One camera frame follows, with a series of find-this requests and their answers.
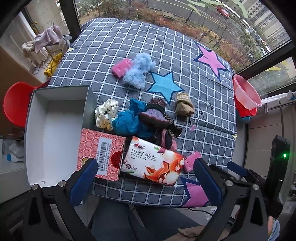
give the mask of tissue package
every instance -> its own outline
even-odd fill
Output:
[[[98,162],[96,177],[118,181],[125,140],[125,137],[83,128],[79,144],[77,170],[83,166],[88,158],[95,158]]]
[[[179,153],[133,137],[121,171],[156,183],[174,185],[184,160]]]

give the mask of red car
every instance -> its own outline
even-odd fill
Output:
[[[225,8],[222,8],[221,6],[218,6],[217,11],[225,18],[229,18],[228,11]]]

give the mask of blue bottle cap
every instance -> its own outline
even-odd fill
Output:
[[[8,161],[11,161],[11,155],[10,154],[6,155],[6,158],[7,158]]]

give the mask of pink plastic bowl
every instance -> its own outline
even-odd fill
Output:
[[[248,110],[261,107],[261,99],[254,87],[238,74],[233,76],[234,94],[238,102]]]

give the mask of pink sponge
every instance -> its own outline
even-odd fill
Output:
[[[202,155],[200,154],[199,151],[195,151],[194,153],[192,153],[190,156],[188,156],[184,162],[184,170],[186,172],[190,172],[193,170],[193,163],[197,158],[201,158]]]
[[[131,68],[132,62],[125,58],[116,65],[111,67],[111,71],[113,74],[115,74],[118,78],[122,78],[126,72]]]

